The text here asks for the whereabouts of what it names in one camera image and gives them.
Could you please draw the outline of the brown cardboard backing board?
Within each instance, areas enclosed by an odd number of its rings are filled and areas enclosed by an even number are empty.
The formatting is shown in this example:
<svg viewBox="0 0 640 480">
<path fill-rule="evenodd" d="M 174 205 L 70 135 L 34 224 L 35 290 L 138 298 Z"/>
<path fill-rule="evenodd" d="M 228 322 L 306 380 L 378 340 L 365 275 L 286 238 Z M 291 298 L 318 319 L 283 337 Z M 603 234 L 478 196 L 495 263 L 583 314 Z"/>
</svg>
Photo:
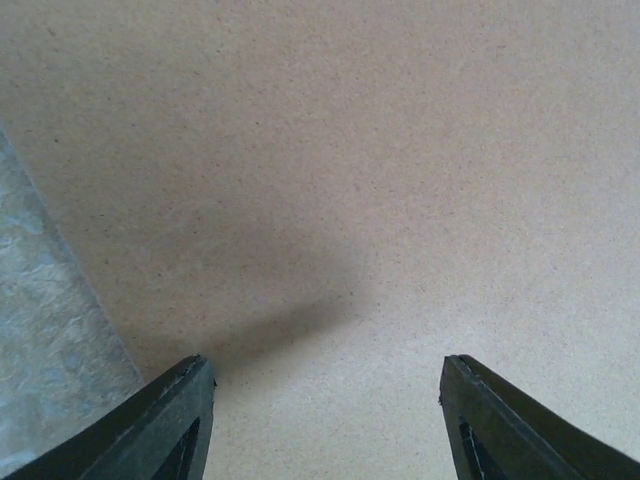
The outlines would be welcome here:
<svg viewBox="0 0 640 480">
<path fill-rule="evenodd" d="M 451 479 L 468 354 L 639 454 L 635 1 L 5 1 L 1 123 L 209 479 Z"/>
</svg>

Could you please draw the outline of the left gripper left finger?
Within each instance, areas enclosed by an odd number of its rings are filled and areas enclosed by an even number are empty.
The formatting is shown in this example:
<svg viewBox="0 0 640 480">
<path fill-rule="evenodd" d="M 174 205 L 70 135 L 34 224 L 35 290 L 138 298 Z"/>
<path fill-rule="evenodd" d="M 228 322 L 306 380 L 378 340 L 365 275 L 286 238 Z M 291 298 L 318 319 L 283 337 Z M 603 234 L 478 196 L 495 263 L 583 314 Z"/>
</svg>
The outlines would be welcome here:
<svg viewBox="0 0 640 480">
<path fill-rule="evenodd" d="M 95 423 L 9 479 L 201 479 L 213 425 L 214 380 L 184 358 Z"/>
</svg>

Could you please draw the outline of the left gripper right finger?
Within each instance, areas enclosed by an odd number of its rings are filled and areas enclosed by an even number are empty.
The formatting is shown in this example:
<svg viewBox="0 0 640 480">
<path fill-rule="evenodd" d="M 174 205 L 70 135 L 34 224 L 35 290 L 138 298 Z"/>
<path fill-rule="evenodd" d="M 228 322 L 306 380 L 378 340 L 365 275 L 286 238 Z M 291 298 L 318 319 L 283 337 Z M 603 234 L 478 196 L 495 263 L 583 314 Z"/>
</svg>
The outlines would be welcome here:
<svg viewBox="0 0 640 480">
<path fill-rule="evenodd" d="M 469 355 L 444 358 L 442 407 L 459 479 L 637 479 L 639 462 Z"/>
</svg>

